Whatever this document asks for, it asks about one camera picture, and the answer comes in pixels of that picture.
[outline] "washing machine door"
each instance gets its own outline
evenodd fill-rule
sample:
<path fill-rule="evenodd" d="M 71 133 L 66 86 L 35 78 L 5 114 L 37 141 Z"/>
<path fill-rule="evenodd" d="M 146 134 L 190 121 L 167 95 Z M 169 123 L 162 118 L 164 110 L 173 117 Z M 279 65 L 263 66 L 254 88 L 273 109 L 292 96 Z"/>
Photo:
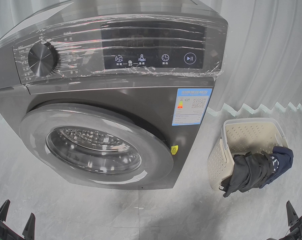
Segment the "washing machine door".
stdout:
<path fill-rule="evenodd" d="M 68 182 L 132 189 L 173 167 L 168 147 L 128 118 L 70 103 L 30 111 L 19 127 L 25 146 Z"/>

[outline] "white curtain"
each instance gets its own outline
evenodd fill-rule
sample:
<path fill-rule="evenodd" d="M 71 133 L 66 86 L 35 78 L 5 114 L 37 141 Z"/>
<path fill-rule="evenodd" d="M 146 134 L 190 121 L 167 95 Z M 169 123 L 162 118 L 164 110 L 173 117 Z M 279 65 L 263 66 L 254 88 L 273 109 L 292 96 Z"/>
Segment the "white curtain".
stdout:
<path fill-rule="evenodd" d="M 0 37 L 65 0 L 0 0 Z M 223 74 L 209 107 L 302 105 L 302 0 L 201 0 L 229 23 Z"/>

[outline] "control panel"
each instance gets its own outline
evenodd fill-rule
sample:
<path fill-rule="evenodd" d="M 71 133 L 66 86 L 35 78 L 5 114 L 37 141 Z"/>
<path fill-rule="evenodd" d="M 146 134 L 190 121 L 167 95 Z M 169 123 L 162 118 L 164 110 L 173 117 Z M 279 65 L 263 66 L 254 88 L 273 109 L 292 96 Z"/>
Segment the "control panel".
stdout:
<path fill-rule="evenodd" d="M 203 67 L 205 27 L 168 21 L 103 24 L 105 69 Z"/>
<path fill-rule="evenodd" d="M 165 20 L 67 22 L 13 43 L 21 83 L 99 74 L 202 73 L 206 27 Z"/>

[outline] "qr code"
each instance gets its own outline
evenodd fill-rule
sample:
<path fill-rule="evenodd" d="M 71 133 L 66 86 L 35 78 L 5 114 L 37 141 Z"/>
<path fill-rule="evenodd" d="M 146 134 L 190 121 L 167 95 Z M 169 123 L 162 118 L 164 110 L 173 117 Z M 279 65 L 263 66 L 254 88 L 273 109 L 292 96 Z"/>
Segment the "qr code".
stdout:
<path fill-rule="evenodd" d="M 206 99 L 194 99 L 191 108 L 203 108 L 205 107 Z"/>

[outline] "plastic wrap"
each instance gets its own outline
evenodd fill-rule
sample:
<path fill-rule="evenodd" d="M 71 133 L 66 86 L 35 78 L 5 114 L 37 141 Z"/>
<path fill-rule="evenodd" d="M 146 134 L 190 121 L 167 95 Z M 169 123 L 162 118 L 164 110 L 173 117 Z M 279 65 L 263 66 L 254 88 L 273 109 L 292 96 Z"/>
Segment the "plastic wrap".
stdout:
<path fill-rule="evenodd" d="M 50 25 L 18 38 L 14 41 L 13 52 L 21 83 L 26 85 L 54 78 L 101 74 L 216 78 L 221 73 L 227 24 L 224 20 L 214 19 L 146 14 L 85 18 Z M 58 62 L 51 74 L 39 77 L 30 69 L 27 55 L 33 45 L 44 42 L 54 47 Z M 120 54 L 118 51 L 135 53 L 137 58 L 150 51 L 153 55 L 145 55 L 146 61 L 142 62 L 145 66 L 137 61 L 133 63 L 133 60 L 128 60 L 130 56 L 123 55 L 123 65 L 117 68 L 114 58 Z M 183 56 L 184 61 L 189 59 L 185 54 L 188 51 L 197 54 L 197 62 L 193 65 L 183 63 L 181 59 Z M 174 54 L 170 54 L 171 61 L 168 63 L 161 59 L 164 52 Z"/>

